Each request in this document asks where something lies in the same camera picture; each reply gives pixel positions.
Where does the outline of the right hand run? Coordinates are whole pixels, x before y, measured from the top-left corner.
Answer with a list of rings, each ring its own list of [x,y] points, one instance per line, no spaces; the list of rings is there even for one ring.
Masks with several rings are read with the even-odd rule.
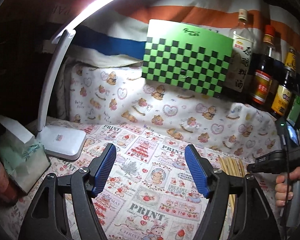
[[[297,167],[293,172],[290,172],[289,178],[291,180],[300,180],[300,167]],[[291,190],[291,187],[288,187],[287,182],[285,182],[286,176],[279,175],[276,178],[275,186],[275,199],[277,207],[284,207],[286,198],[292,200],[294,193]]]

